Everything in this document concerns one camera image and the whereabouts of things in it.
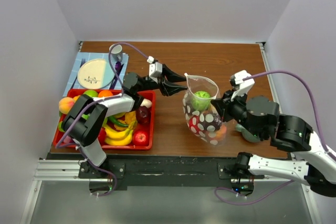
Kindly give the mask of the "bumpy green custard apple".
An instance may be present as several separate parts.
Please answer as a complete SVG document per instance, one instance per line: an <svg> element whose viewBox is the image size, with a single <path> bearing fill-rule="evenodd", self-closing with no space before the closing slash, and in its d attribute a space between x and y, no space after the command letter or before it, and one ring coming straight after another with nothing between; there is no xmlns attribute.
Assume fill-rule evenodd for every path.
<svg viewBox="0 0 336 224"><path fill-rule="evenodd" d="M211 95L206 91L196 91L191 99L194 110L207 110L210 104Z"/></svg>

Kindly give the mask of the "clear polka dot zip bag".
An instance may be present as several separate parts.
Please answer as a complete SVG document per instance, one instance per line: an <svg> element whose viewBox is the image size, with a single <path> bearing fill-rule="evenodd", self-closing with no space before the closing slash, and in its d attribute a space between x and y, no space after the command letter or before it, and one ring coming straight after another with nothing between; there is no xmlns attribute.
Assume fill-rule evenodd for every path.
<svg viewBox="0 0 336 224"><path fill-rule="evenodd" d="M185 116L186 124L192 116L199 116L199 120L206 131L205 133L200 133L200 135L194 133L193 134L210 145L222 145L225 142L225 139L219 142L215 140L214 137L216 135L216 131L221 128L221 125L224 124L226 126L226 124L222 122L215 108L211 105L211 101L213 99L217 99L220 97L219 87L210 78L191 75L188 73L185 73L184 75L186 77L186 83L188 87L182 99L183 113ZM199 111L193 109L191 99L196 91L206 91L211 95L210 104L207 110Z"/></svg>

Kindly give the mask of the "red tomato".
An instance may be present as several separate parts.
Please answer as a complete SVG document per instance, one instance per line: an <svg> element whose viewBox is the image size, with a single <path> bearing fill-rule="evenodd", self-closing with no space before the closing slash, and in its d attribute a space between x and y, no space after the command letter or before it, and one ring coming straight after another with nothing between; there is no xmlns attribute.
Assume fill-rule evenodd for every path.
<svg viewBox="0 0 336 224"><path fill-rule="evenodd" d="M203 125L201 124L201 122L199 121L200 117L199 116L192 116L189 121L188 121L188 128L197 135L200 135L200 133L205 133L205 128L203 127Z"/></svg>

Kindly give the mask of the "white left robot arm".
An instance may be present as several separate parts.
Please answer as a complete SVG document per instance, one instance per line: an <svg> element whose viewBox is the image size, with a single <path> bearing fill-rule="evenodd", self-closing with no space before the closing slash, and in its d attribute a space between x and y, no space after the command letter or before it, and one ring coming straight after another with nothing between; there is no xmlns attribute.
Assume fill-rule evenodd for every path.
<svg viewBox="0 0 336 224"><path fill-rule="evenodd" d="M138 109L144 100L140 95L142 91L158 89L168 97L186 90L186 86L178 84L184 81L186 76L173 72L159 62L150 64L149 74L145 77L129 72L124 76L120 94L101 99L81 95L62 121L64 135L71 136L83 156L91 162L91 173L103 178L109 171L109 165L105 162L107 155L98 141L104 119Z"/></svg>

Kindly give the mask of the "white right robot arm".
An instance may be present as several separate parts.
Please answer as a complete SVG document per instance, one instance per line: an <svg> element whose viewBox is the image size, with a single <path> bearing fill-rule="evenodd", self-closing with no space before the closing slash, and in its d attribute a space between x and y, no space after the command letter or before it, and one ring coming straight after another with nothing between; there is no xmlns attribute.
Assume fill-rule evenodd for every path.
<svg viewBox="0 0 336 224"><path fill-rule="evenodd" d="M335 197L335 161L325 151L322 141L303 119L280 113L279 104L264 96L247 99L246 95L234 97L227 91L211 105L223 122L235 120L255 138L269 140L278 150L299 155L301 160L279 160L240 152L234 164L225 172L235 178L273 176L300 182L326 197Z"/></svg>

